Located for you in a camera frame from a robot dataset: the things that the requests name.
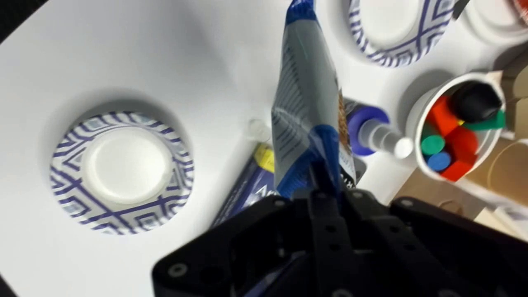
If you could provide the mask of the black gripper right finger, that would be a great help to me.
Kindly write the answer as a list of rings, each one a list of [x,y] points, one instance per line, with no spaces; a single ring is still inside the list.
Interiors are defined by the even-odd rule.
[[[411,230],[365,191],[353,191],[347,207],[360,222],[393,293],[409,297],[457,297],[457,286]]]

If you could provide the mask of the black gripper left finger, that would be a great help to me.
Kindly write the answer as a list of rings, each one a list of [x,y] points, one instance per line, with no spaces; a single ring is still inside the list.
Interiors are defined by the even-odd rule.
[[[309,199],[315,280],[319,297],[357,297],[353,250],[338,214],[335,192],[322,162],[310,167],[314,191]]]

